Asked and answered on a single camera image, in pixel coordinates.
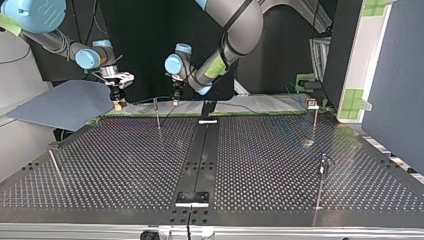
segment gray fabric sheet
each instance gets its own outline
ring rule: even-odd
[[[7,115],[24,122],[77,131],[113,108],[109,93],[104,84],[71,80],[18,106]]]
[[[236,96],[230,101],[218,102],[216,113],[240,113],[250,112],[244,108],[248,107],[255,112],[298,112],[305,110],[299,102],[306,101],[306,95],[252,95]],[[172,101],[159,103],[159,114],[161,116],[176,114],[198,114],[202,111],[203,102],[181,101],[177,107],[172,105]],[[156,114],[152,103],[142,105],[130,105],[121,112],[112,110],[108,115],[153,115]]]

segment perforated metal table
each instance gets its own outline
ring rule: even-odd
[[[424,229],[421,183],[332,116],[311,121],[105,119],[1,183],[0,222]],[[322,154],[334,163],[317,211]],[[208,208],[175,207],[193,191]]]

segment metal rod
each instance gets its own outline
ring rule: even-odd
[[[318,121],[318,110],[315,110],[315,119],[314,119],[314,128],[312,129],[312,140],[315,141],[315,130],[317,128],[317,121]]]
[[[155,111],[156,111],[156,120],[158,122],[158,129],[160,129],[160,119],[159,119],[159,104],[158,104],[158,99],[157,98],[153,98],[153,104],[155,106]]]

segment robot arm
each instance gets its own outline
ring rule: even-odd
[[[224,28],[219,48],[199,68],[190,62],[191,47],[177,44],[176,51],[165,61],[166,71],[174,81],[174,101],[178,102],[188,83],[200,95],[212,88],[213,81],[223,76],[242,56],[258,44],[263,31],[263,15],[254,0],[196,0]]]
[[[65,18],[65,0],[5,0],[1,12],[22,26],[22,34],[42,45],[46,50],[75,61],[86,70],[98,69],[93,74],[111,90],[115,109],[126,105],[123,89],[131,85],[134,76],[120,73],[109,40],[93,42],[93,47],[69,39],[57,28]]]

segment black metal bracket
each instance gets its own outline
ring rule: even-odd
[[[202,107],[202,115],[200,116],[199,124],[215,124],[218,120],[211,117],[210,114],[216,109],[216,101],[205,101]]]
[[[175,202],[176,207],[193,207],[206,208],[209,207],[208,192],[180,192]]]

